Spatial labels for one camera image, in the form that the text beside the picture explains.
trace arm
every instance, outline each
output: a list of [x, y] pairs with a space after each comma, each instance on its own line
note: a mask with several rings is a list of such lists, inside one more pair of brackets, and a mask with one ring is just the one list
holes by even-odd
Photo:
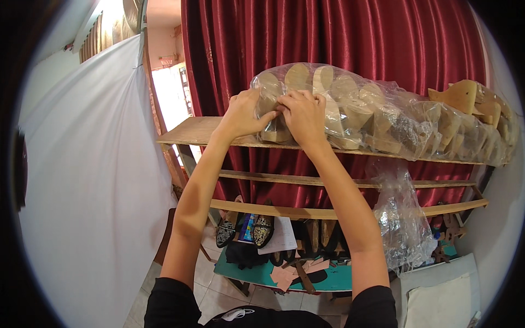
[[181, 281], [193, 290], [193, 275], [202, 231], [229, 145], [239, 136], [262, 130], [279, 114], [272, 111], [260, 120], [255, 119], [254, 108], [258, 99], [257, 89], [242, 91], [230, 99], [226, 114], [212, 133], [208, 146], [178, 202], [160, 277]]
[[326, 99], [308, 91], [281, 96], [277, 107], [330, 196], [352, 257], [352, 296], [376, 285], [389, 287], [381, 230], [354, 181], [324, 136]]

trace beige curtain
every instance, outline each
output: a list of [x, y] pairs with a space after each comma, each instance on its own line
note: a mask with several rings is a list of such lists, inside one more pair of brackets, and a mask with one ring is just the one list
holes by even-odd
[[80, 62], [137, 34], [140, 3], [140, 0], [123, 0], [122, 7], [105, 8], [80, 47]]

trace red curtain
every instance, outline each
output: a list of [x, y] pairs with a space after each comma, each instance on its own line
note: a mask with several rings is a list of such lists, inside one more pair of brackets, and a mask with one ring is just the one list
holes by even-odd
[[[230, 96], [261, 71], [306, 61], [427, 95], [461, 79], [485, 83], [474, 17], [460, 0], [182, 0], [186, 69], [196, 115], [220, 116]], [[369, 156], [338, 154], [353, 178], [368, 178]], [[318, 176], [302, 151], [231, 147], [224, 169]], [[409, 162], [412, 179], [468, 179], [472, 165]], [[457, 203], [464, 188], [420, 189], [421, 206]], [[323, 187], [220, 178], [215, 197], [330, 208]], [[363, 190], [373, 207], [374, 190]]]

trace teal board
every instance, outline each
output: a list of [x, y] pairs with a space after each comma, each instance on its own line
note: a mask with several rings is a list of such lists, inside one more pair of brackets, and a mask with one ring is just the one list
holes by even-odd
[[[215, 265], [214, 272], [228, 278], [246, 281], [257, 285], [264, 285], [269, 287], [276, 287], [277, 284], [270, 278], [270, 273], [273, 271], [274, 265], [269, 261], [261, 266], [256, 266], [251, 269], [245, 268], [240, 270], [236, 264], [226, 263], [226, 248], [220, 253], [219, 260]], [[336, 292], [336, 291], [350, 291], [352, 290], [352, 267], [351, 266], [337, 266], [329, 267], [327, 270], [328, 278], [314, 283], [314, 288], [319, 292]], [[301, 283], [296, 283], [290, 286], [290, 290], [305, 291]]]

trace hand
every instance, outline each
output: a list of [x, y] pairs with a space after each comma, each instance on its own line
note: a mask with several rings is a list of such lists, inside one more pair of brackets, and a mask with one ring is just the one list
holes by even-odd
[[249, 89], [231, 97], [228, 110], [220, 121], [219, 126], [215, 129], [214, 135], [228, 139], [231, 142], [237, 137], [255, 134], [264, 129], [280, 112], [268, 112], [257, 120], [254, 112], [259, 94], [259, 89]]
[[322, 95], [312, 95], [306, 90], [290, 91], [277, 98], [277, 102], [281, 103], [277, 110], [282, 112], [293, 138], [305, 151], [327, 143], [324, 135], [326, 99]]

